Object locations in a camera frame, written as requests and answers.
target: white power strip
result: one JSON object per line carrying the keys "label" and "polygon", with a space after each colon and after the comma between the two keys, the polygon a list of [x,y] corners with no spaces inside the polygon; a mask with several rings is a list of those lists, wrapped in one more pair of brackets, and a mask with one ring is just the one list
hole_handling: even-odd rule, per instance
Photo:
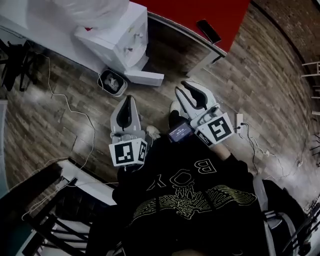
{"label": "white power strip", "polygon": [[241,134],[242,132],[242,125],[241,123],[244,122],[244,114],[236,114],[235,116],[235,124],[236,124],[236,133]]}

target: red table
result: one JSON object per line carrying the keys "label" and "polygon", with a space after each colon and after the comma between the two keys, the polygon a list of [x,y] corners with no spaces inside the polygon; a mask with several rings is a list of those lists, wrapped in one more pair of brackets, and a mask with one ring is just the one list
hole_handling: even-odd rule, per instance
{"label": "red table", "polygon": [[[132,2],[147,7],[150,18],[186,34],[212,50],[188,73],[190,76],[227,54],[250,0],[133,0]],[[221,37],[221,41],[216,45],[208,41],[198,29],[196,22],[203,19],[206,19]]]}

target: wooden floor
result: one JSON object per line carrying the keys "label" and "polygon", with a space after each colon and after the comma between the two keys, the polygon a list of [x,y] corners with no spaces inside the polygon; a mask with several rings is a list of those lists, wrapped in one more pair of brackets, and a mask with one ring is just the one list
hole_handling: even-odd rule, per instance
{"label": "wooden floor", "polygon": [[[204,56],[206,50],[174,30],[149,23],[149,63],[146,69],[165,74],[162,86],[130,84],[125,94],[133,95],[142,115],[142,125],[154,125],[166,132],[174,89],[187,79],[185,71]],[[58,54],[46,50],[51,59],[50,84],[55,94],[66,94],[70,107],[88,114],[96,129],[94,151],[86,168],[108,182],[117,180],[108,145],[110,116],[118,102],[97,86],[97,74]],[[24,180],[48,160],[71,157],[80,165],[89,154],[94,130],[85,116],[70,113],[62,96],[52,96],[48,87],[48,61],[40,58],[35,67],[39,79],[27,91],[18,84],[7,93],[5,123],[5,167],[9,186]],[[208,87],[228,112],[244,114],[250,136],[264,151],[256,148],[255,164],[260,173],[275,181],[307,209],[320,193],[317,158],[310,147],[318,122],[311,117],[312,89],[300,78],[301,64],[275,27],[253,6],[249,6],[238,35],[225,59],[201,70],[190,79]],[[254,172],[253,150],[248,140],[234,135],[225,143],[232,153],[247,162]],[[303,164],[298,168],[298,160]]]}

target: cable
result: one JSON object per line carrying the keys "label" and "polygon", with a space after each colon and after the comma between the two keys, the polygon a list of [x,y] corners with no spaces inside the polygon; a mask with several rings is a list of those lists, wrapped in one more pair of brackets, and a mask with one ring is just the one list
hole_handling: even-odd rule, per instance
{"label": "cable", "polygon": [[98,79],[97,79],[97,81],[96,81],[96,83],[99,85],[99,80],[100,80],[100,82],[101,82],[101,88],[102,88],[102,91],[105,91],[106,92],[106,90],[105,90],[105,88],[104,88],[104,83],[102,82],[102,79],[101,79],[101,74],[100,73],[98,73]]}
{"label": "cable", "polygon": [[107,184],[118,184],[119,182],[107,182],[107,183],[101,183],[101,182],[86,182],[86,183],[83,183],[83,184],[79,184],[79,185],[68,185],[70,183],[70,181],[64,185],[63,187],[61,187],[60,189],[56,189],[54,192],[52,192],[51,194],[47,195],[45,198],[43,198],[41,201],[35,203],[34,205],[32,205],[29,209],[29,211],[27,211],[25,214],[23,214],[21,216],[21,219],[24,221],[24,216],[27,215],[27,214],[31,214],[32,212],[34,212],[36,209],[38,209],[40,206],[42,206],[46,200],[48,200],[50,197],[52,196],[55,196],[59,191],[61,191],[62,189],[64,189],[65,187],[70,187],[70,188],[75,188],[75,187],[79,187],[79,186],[82,186],[82,185],[85,185],[85,184],[104,184],[104,185],[107,185]]}
{"label": "cable", "polygon": [[27,179],[31,178],[33,175],[36,174],[36,172],[38,171],[41,171],[42,169],[46,168],[47,167],[47,164],[53,160],[62,160],[62,159],[68,159],[68,157],[58,157],[58,158],[54,158],[54,159],[50,159],[48,162],[46,162],[46,164],[42,167],[42,168],[39,168],[37,170],[34,170],[33,172],[31,172],[31,174],[28,176],[28,178],[26,178],[25,180],[19,182],[18,184],[14,185],[12,188],[9,189],[9,192],[11,190],[13,190],[15,187],[19,186],[21,183],[25,182]]}
{"label": "cable", "polygon": [[255,164],[256,150],[255,150],[255,145],[254,145],[254,143],[253,143],[252,140],[251,140],[251,137],[249,137],[249,125],[248,125],[247,123],[244,123],[244,122],[242,122],[241,125],[245,125],[245,126],[246,126],[247,139],[249,140],[249,144],[250,144],[251,148],[253,149],[252,163],[253,163],[253,166],[254,166],[257,174],[258,174],[259,171],[258,171],[258,168],[257,168],[257,166],[256,166],[256,164]]}
{"label": "cable", "polygon": [[22,35],[20,35],[20,34],[18,34],[18,33],[16,33],[16,32],[14,32],[14,31],[12,31],[12,30],[4,27],[4,26],[1,26],[1,25],[0,25],[0,29],[3,30],[3,31],[5,31],[5,32],[7,32],[7,33],[9,33],[9,34],[11,34],[11,35],[13,35],[13,36],[15,36],[16,38],[25,39],[25,40],[27,41],[27,39],[26,39],[24,36],[22,36]]}
{"label": "cable", "polygon": [[[239,134],[239,136],[240,136],[241,139],[248,140],[247,138],[242,137],[240,134]],[[277,157],[277,155],[276,155],[276,154],[271,154],[268,150],[267,150],[266,152],[264,152],[263,149],[259,146],[259,144],[258,144],[258,142],[257,142],[257,140],[256,140],[255,137],[250,137],[250,139],[253,139],[253,141],[255,142],[255,144],[256,144],[256,146],[257,146],[257,148],[262,152],[263,155],[265,155],[265,156],[267,156],[267,157],[273,156],[273,157],[275,157],[275,158],[278,160],[278,162],[279,162],[279,164],[280,164],[280,167],[281,167],[281,169],[282,169],[282,175],[284,176],[284,168],[283,168],[283,166],[282,166],[282,164],[281,164],[281,162],[280,162],[280,159]]]}
{"label": "cable", "polygon": [[38,55],[42,55],[42,56],[44,56],[46,59],[49,60],[48,86],[49,86],[49,89],[50,89],[51,94],[52,94],[53,96],[63,96],[63,97],[65,98],[65,102],[66,102],[66,104],[67,104],[70,112],[71,112],[71,113],[78,113],[78,114],[84,115],[84,116],[88,119],[89,123],[91,124],[91,126],[92,126],[92,128],[93,128],[92,149],[91,149],[90,153],[88,154],[88,156],[87,156],[87,158],[86,158],[83,166],[80,168],[80,170],[81,170],[81,169],[87,164],[90,155],[91,155],[92,152],[94,151],[94,148],[95,148],[96,129],[95,129],[94,125],[92,124],[92,122],[91,122],[91,120],[90,120],[90,118],[89,118],[89,116],[88,116],[87,114],[82,113],[82,112],[79,112],[79,111],[73,111],[73,110],[71,110],[70,105],[69,105],[69,102],[68,102],[68,98],[67,98],[67,96],[66,96],[65,94],[56,94],[56,93],[54,93],[54,92],[52,91],[52,88],[51,88],[51,85],[50,85],[50,75],[51,75],[51,63],[50,63],[50,58],[47,57],[47,56],[45,56],[45,55],[42,54],[42,53],[38,53],[38,52],[35,52],[35,53],[38,54]]}
{"label": "cable", "polygon": [[42,206],[45,201],[47,199],[49,199],[51,196],[55,196],[59,191],[61,191],[62,189],[64,189],[67,185],[63,186],[62,188],[60,189],[56,189],[53,193],[51,193],[50,195],[47,195],[44,199],[42,199],[41,201],[35,203],[34,205],[32,205],[29,209],[29,211],[27,211],[24,215],[21,216],[21,219],[24,221],[24,216],[27,215],[27,214],[31,214],[32,212],[34,212],[36,209],[38,209],[40,206]]}
{"label": "cable", "polygon": [[[249,131],[249,125],[248,125],[247,123],[241,123],[241,124],[247,126],[247,130]],[[292,169],[288,174],[285,175],[285,173],[284,173],[284,168],[283,168],[283,166],[282,166],[282,164],[281,164],[280,159],[278,158],[278,156],[277,156],[276,154],[271,154],[268,150],[267,150],[266,152],[264,152],[263,149],[259,146],[256,138],[255,138],[255,137],[249,137],[249,132],[248,132],[247,134],[248,134],[248,138],[244,138],[244,137],[242,137],[240,134],[239,134],[239,136],[240,136],[240,138],[245,139],[245,140],[250,140],[250,141],[251,141],[251,139],[253,139],[254,142],[255,142],[255,144],[256,144],[256,146],[257,146],[257,148],[262,152],[263,155],[275,157],[275,158],[278,160],[279,164],[280,164],[280,167],[281,167],[281,170],[282,170],[282,176],[280,176],[280,177],[278,177],[278,178],[275,178],[275,177],[269,175],[268,177],[265,178],[265,180],[267,180],[268,178],[272,178],[272,179],[274,179],[274,180],[280,180],[280,179],[282,179],[282,178],[286,178],[286,177],[288,177],[288,176],[291,175],[293,169]]]}

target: white cable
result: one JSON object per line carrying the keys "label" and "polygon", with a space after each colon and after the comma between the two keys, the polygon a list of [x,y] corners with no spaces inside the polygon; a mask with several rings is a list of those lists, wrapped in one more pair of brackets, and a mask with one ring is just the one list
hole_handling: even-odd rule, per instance
{"label": "white cable", "polygon": [[258,144],[258,142],[257,142],[257,140],[256,140],[255,137],[252,136],[252,137],[244,138],[244,137],[242,137],[242,136],[240,135],[240,133],[239,133],[239,137],[240,137],[241,139],[244,139],[244,140],[254,140],[257,148],[262,152],[263,155],[266,155],[266,156],[268,156],[268,157],[269,157],[269,156],[273,156],[273,157],[275,157],[275,158],[278,160],[278,162],[279,162],[279,164],[280,164],[280,167],[281,167],[281,169],[282,169],[282,176],[279,177],[279,178],[274,178],[273,176],[269,175],[268,177],[265,178],[265,180],[268,179],[268,178],[273,178],[274,180],[279,180],[279,179],[281,179],[281,178],[288,177],[288,176],[291,174],[292,170],[290,171],[289,174],[284,175],[284,168],[283,168],[283,166],[282,166],[282,164],[281,164],[281,162],[280,162],[280,159],[277,157],[277,155],[276,155],[276,154],[271,154],[268,150],[267,150],[266,152],[264,152],[263,149],[262,149],[261,147],[259,147],[259,144]]}
{"label": "white cable", "polygon": [[82,113],[82,112],[79,112],[79,111],[73,111],[73,110],[71,110],[70,105],[69,105],[69,102],[68,102],[68,98],[67,98],[67,96],[66,96],[65,94],[56,94],[56,93],[54,93],[54,92],[52,91],[52,88],[51,88],[51,85],[50,85],[50,75],[51,75],[51,63],[50,63],[50,58],[47,57],[47,56],[45,56],[45,55],[42,54],[42,53],[38,53],[38,52],[35,52],[35,53],[38,54],[38,55],[42,55],[42,56],[44,56],[46,59],[49,60],[48,86],[49,86],[49,89],[50,89],[51,94],[52,94],[53,96],[63,96],[63,97],[65,98],[66,104],[67,104],[70,112],[71,112],[71,113],[78,113],[78,114],[84,115],[84,116],[88,119],[88,121],[90,122],[90,124],[91,124],[91,126],[92,126],[92,128],[93,128],[92,149],[91,149],[90,153],[88,154],[88,156],[87,156],[87,158],[86,158],[83,166],[80,168],[80,170],[81,170],[81,169],[87,164],[90,155],[91,155],[92,152],[94,151],[94,148],[95,148],[96,129],[95,129],[94,125],[92,124],[92,122],[91,122],[91,120],[90,120],[90,118],[89,118],[89,116],[88,116],[87,114]]}
{"label": "white cable", "polygon": [[105,91],[106,92],[106,89],[104,88],[104,83],[102,82],[102,79],[101,79],[101,74],[98,73],[98,79],[96,81],[96,83],[99,85],[99,80],[101,82],[101,88],[102,88],[102,91]]}
{"label": "white cable", "polygon": [[53,161],[53,160],[62,160],[62,159],[68,159],[68,157],[58,157],[58,158],[50,159],[48,162],[46,162],[46,164],[45,164],[43,167],[41,167],[41,168],[39,168],[39,169],[34,170],[33,172],[31,172],[31,174],[28,176],[28,178],[26,178],[25,180],[19,182],[18,184],[14,185],[12,188],[10,188],[10,189],[9,189],[9,192],[10,192],[11,190],[13,190],[15,187],[19,186],[21,183],[25,182],[27,179],[31,178],[31,177],[32,177],[33,175],[35,175],[38,171],[41,171],[42,169],[46,168],[46,167],[47,167],[47,164],[48,164],[49,162],[51,162],[51,161]]}
{"label": "white cable", "polygon": [[[42,56],[44,56],[46,59],[48,59],[48,63],[49,63],[49,74],[48,74],[47,84],[48,84],[48,86],[49,86],[49,89],[50,89],[51,94],[52,94],[53,96],[63,96],[63,97],[65,98],[66,104],[67,104],[70,112],[71,112],[71,113],[78,113],[78,114],[81,114],[81,115],[86,116],[86,118],[88,119],[88,121],[90,122],[90,124],[91,124],[91,126],[92,126],[92,128],[93,128],[92,149],[91,149],[90,153],[88,154],[88,156],[87,156],[87,158],[86,158],[83,166],[80,168],[80,170],[81,170],[81,169],[87,164],[90,155],[91,155],[92,152],[94,151],[94,148],[95,148],[96,129],[95,129],[94,125],[92,124],[92,122],[91,122],[91,120],[90,120],[90,118],[89,118],[89,116],[88,116],[87,114],[82,113],[82,112],[79,112],[79,111],[73,111],[73,110],[71,110],[70,105],[69,105],[69,102],[68,102],[68,98],[67,98],[67,96],[66,96],[65,94],[56,94],[56,93],[54,93],[54,92],[52,91],[52,88],[51,88],[51,85],[50,85],[50,76],[51,76],[51,61],[50,61],[50,58],[47,57],[47,56],[45,56],[44,54],[39,53],[39,52],[36,52],[36,51],[35,51],[34,53],[36,53],[37,55],[42,55]],[[27,179],[29,179],[31,176],[33,176],[37,171],[42,170],[43,168],[45,168],[45,166],[46,166],[49,162],[51,162],[51,161],[53,161],[53,160],[60,160],[60,159],[67,159],[67,158],[68,158],[68,157],[59,157],[59,158],[54,158],[54,159],[49,160],[49,161],[44,165],[44,167],[42,167],[41,169],[37,169],[37,170],[33,171],[33,172],[31,173],[31,175],[30,175]],[[23,183],[24,181],[19,182],[18,184],[16,184],[15,186],[13,186],[9,191],[13,190],[15,187],[17,187],[18,185],[20,185],[20,184]],[[30,213],[32,213],[33,211],[35,211],[35,210],[36,210],[37,208],[39,208],[48,198],[50,198],[51,196],[53,196],[53,195],[55,195],[56,193],[58,193],[59,191],[61,191],[61,190],[62,190],[63,188],[65,188],[66,186],[67,186],[67,185],[63,186],[61,189],[56,189],[52,194],[46,196],[46,197],[43,198],[40,202],[37,202],[37,203],[35,203],[34,205],[32,205],[32,206],[30,207],[30,210],[29,210],[28,212],[26,212],[24,215],[22,215],[21,219],[23,220],[23,217],[24,217],[26,214],[30,214]]]}
{"label": "white cable", "polygon": [[38,209],[40,206],[42,206],[46,200],[48,200],[50,197],[55,196],[59,191],[61,191],[62,189],[64,189],[65,187],[70,187],[70,188],[76,188],[82,185],[86,185],[86,184],[104,184],[104,185],[108,185],[108,184],[119,184],[119,182],[107,182],[107,183],[102,183],[100,181],[98,182],[86,182],[86,183],[82,183],[79,185],[64,185],[63,187],[61,187],[60,189],[56,189],[54,192],[52,192],[51,194],[47,195],[45,198],[43,198],[41,201],[35,203],[34,205],[32,205],[29,209],[29,211],[27,211],[24,215],[21,216],[21,219],[24,221],[24,216],[27,214],[31,214],[32,212],[34,212],[36,209]]}
{"label": "white cable", "polygon": [[34,212],[36,209],[38,209],[40,206],[42,206],[45,201],[47,201],[47,199],[49,199],[51,196],[55,196],[59,191],[61,191],[62,189],[64,189],[67,185],[63,186],[60,189],[56,189],[53,193],[51,193],[50,195],[47,195],[44,199],[42,199],[41,201],[35,203],[34,205],[32,205],[29,209],[29,211],[27,211],[24,215],[21,216],[21,219],[24,221],[24,216],[27,214],[31,214],[32,212]]}

